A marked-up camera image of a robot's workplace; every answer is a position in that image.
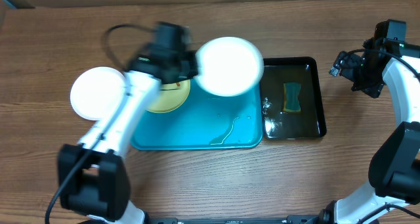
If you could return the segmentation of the yellow plate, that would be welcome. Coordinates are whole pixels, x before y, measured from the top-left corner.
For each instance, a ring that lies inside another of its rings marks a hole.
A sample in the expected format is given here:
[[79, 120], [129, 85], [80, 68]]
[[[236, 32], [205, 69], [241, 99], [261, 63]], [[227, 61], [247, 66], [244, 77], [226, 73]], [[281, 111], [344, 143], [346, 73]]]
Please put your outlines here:
[[171, 112], [180, 107], [188, 98], [191, 89], [189, 79], [162, 85], [159, 96], [147, 111], [157, 114]]

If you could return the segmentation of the white plate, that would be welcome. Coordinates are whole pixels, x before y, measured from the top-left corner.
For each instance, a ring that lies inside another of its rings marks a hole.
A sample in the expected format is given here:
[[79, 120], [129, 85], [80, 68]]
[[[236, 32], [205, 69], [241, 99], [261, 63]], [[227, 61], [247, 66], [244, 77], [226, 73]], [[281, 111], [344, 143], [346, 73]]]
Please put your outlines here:
[[196, 52], [197, 84], [210, 94], [235, 97], [260, 82], [264, 62], [250, 41], [239, 37], [219, 37], [208, 41]]

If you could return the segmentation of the green yellow sponge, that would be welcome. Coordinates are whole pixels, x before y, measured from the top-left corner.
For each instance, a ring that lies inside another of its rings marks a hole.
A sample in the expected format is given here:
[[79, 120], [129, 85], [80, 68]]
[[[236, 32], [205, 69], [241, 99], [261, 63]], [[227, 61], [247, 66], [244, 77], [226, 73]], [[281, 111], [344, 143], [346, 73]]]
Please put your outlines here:
[[296, 82], [288, 82], [283, 85], [283, 111], [290, 113], [299, 113], [301, 106], [299, 102], [299, 94], [301, 84]]

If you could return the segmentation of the pale pink plate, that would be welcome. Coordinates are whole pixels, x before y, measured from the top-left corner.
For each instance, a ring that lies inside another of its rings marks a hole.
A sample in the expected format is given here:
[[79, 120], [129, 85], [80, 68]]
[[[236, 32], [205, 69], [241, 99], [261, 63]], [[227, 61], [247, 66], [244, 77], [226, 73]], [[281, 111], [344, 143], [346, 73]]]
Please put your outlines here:
[[70, 104], [80, 117], [101, 120], [121, 103], [125, 78], [118, 70], [100, 66], [83, 72], [73, 83]]

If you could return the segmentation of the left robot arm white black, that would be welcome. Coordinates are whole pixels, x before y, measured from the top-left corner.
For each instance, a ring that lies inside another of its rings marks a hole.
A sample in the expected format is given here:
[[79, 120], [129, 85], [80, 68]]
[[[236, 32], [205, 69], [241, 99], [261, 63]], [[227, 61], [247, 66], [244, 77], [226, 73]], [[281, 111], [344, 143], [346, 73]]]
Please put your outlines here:
[[196, 52], [185, 43], [151, 43], [128, 61], [122, 96], [115, 109], [96, 122], [76, 145], [58, 154], [59, 188], [45, 213], [49, 223], [54, 203], [90, 217], [90, 223], [144, 223], [146, 214], [130, 200], [124, 158], [146, 108], [163, 84], [198, 74]]

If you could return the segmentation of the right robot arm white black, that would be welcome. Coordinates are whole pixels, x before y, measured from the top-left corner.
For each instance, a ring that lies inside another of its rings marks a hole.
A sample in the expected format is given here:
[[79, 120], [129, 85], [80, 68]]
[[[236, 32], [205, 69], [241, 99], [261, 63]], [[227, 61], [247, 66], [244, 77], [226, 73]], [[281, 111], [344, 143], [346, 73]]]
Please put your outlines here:
[[310, 223], [377, 223], [393, 210], [419, 217], [407, 209], [419, 203], [419, 46], [396, 37], [369, 39], [361, 49], [340, 52], [329, 73], [373, 98], [386, 85], [396, 129], [374, 154], [367, 182]]

